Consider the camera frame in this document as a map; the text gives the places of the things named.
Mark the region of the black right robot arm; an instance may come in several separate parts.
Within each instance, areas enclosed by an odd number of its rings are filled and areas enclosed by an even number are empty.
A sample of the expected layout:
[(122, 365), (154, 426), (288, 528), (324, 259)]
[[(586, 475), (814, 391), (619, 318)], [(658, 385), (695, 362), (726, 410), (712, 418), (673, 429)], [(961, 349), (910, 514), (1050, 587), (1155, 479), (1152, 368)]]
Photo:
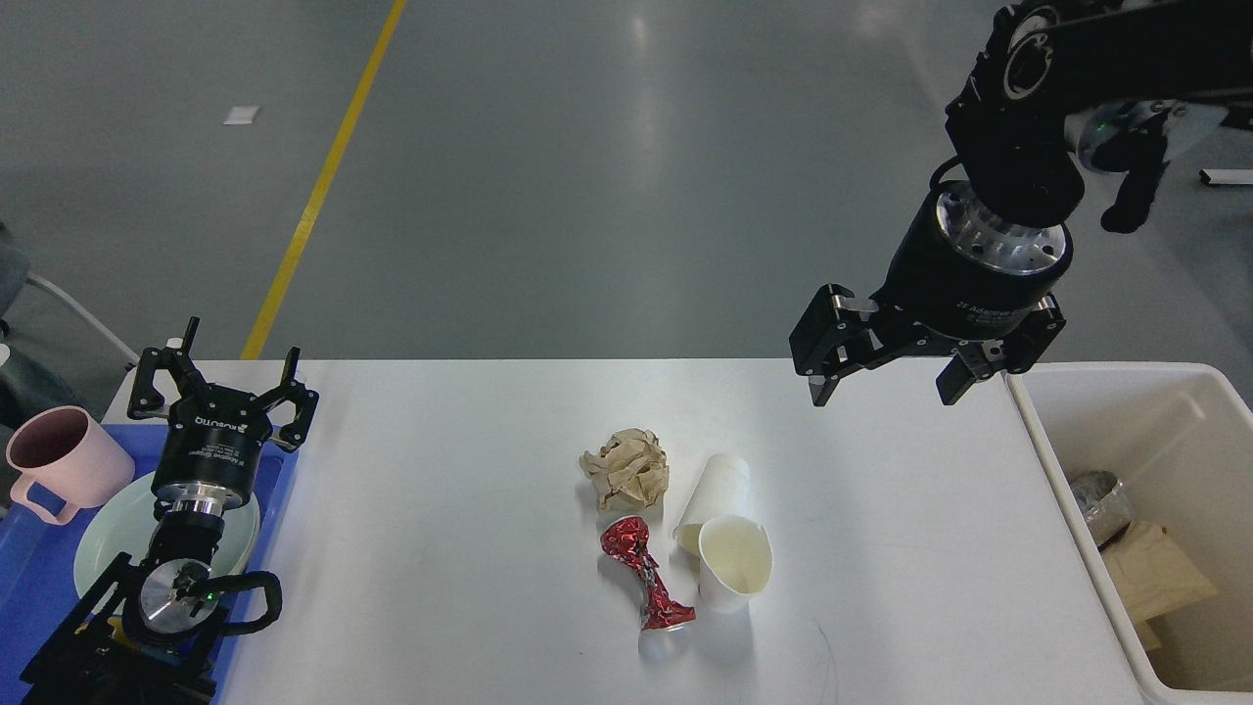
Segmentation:
[(861, 369), (946, 361), (954, 404), (997, 373), (1024, 374), (1065, 326), (1053, 286), (1073, 259), (1065, 220), (1083, 168), (1123, 182), (1101, 228), (1149, 215), (1187, 106), (1250, 103), (1248, 1), (1021, 1), (992, 31), (945, 108), (954, 155), (860, 298), (822, 286), (789, 336), (814, 406)]

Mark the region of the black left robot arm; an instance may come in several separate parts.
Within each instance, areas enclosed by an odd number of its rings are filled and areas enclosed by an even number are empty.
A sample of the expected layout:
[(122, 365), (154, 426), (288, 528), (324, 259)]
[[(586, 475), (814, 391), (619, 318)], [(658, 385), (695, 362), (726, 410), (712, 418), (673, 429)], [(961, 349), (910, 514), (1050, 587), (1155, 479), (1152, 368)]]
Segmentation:
[(216, 570), (213, 558), (232, 518), (256, 508), (262, 455), (299, 450), (320, 396), (299, 379), (296, 347), (263, 393), (205, 379), (190, 356), (198, 326), (190, 317), (178, 344), (137, 361), (127, 414), (168, 425), (145, 553), (122, 550), (76, 599), (23, 667), (23, 702), (208, 704), (214, 649), (281, 616), (277, 576)]

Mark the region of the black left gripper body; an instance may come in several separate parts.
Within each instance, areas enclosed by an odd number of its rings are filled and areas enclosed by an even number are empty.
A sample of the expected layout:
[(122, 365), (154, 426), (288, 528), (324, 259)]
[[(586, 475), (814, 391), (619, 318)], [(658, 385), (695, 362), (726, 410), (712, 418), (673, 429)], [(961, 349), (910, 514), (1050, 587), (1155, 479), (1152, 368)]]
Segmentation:
[(152, 480), (152, 492), (174, 503), (192, 485), (226, 491), (226, 508), (251, 503), (269, 419), (252, 402), (256, 394), (211, 388), (170, 406), (169, 432)]

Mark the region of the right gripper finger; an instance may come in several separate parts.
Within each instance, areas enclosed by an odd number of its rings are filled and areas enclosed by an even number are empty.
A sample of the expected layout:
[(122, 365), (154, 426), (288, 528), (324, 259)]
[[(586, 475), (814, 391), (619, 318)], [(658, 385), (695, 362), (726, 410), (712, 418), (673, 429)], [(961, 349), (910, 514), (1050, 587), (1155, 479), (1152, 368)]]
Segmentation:
[(907, 312), (819, 286), (789, 334), (794, 373), (809, 379), (812, 404), (828, 403), (841, 379), (931, 351), (931, 331)]
[(936, 388), (944, 404), (956, 404), (974, 384), (994, 374), (1025, 374), (1064, 331), (1065, 317), (1053, 294), (1042, 296), (1011, 333), (994, 341), (961, 341), (937, 376)]

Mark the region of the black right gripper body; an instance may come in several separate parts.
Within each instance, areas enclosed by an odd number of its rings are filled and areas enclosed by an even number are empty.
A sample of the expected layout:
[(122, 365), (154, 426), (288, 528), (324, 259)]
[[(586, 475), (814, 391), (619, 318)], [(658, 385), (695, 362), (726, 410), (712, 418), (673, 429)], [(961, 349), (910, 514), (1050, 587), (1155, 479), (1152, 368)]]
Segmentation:
[(959, 341), (1011, 334), (1073, 259), (1064, 224), (1021, 225), (994, 214), (967, 180), (931, 189), (871, 296)]

